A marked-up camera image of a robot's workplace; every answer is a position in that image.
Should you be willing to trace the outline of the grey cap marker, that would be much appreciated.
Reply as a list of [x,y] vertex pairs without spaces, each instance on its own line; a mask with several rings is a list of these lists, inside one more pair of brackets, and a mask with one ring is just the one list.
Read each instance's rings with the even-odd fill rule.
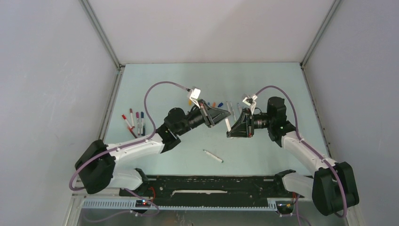
[[229,122],[228,118],[225,119],[225,124],[226,124],[226,127],[227,127],[227,131],[230,132],[231,131],[231,126],[230,126],[230,122]]

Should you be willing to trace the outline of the light green pen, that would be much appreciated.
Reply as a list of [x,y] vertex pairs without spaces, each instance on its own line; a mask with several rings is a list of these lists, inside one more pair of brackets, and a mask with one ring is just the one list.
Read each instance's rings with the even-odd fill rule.
[[232,102],[230,102],[230,108],[231,108],[231,112],[232,112],[232,115],[233,115],[234,121],[237,121],[237,118],[236,118],[236,113],[235,113],[235,111],[234,111],[234,108],[233,108]]

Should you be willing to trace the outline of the green cap marker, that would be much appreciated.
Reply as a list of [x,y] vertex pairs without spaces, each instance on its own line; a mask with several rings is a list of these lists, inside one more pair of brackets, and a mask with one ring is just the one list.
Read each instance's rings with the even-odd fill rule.
[[203,149],[203,152],[205,154],[207,154],[208,156],[212,157],[213,159],[215,159],[216,161],[218,161],[219,163],[223,163],[223,160],[221,158],[217,157],[216,155],[214,155],[213,153],[211,153],[205,149]]

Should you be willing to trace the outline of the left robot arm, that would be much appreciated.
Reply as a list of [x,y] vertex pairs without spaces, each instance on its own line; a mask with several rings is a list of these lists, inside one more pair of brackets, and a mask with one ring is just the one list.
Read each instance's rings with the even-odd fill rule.
[[149,184],[144,172],[132,166],[133,160],[161,154],[180,144],[180,136],[204,124],[209,128],[227,119],[230,112],[209,106],[204,100],[193,110],[171,109],[154,133],[118,144],[99,139],[90,144],[75,163],[83,184],[78,190],[96,194],[106,188],[129,189],[137,196],[147,194]]

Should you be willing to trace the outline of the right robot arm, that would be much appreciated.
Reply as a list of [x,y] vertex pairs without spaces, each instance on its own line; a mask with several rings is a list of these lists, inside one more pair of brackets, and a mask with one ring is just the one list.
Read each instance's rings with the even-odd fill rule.
[[276,174],[273,185],[276,195],[285,197],[293,192],[309,198],[324,216],[359,204],[351,165],[320,153],[301,138],[296,126],[287,120],[283,98],[269,98],[264,113],[255,114],[253,110],[253,106],[242,109],[237,121],[227,126],[227,137],[250,138],[256,129],[267,129],[271,141],[289,151],[311,174],[309,178],[291,169]]

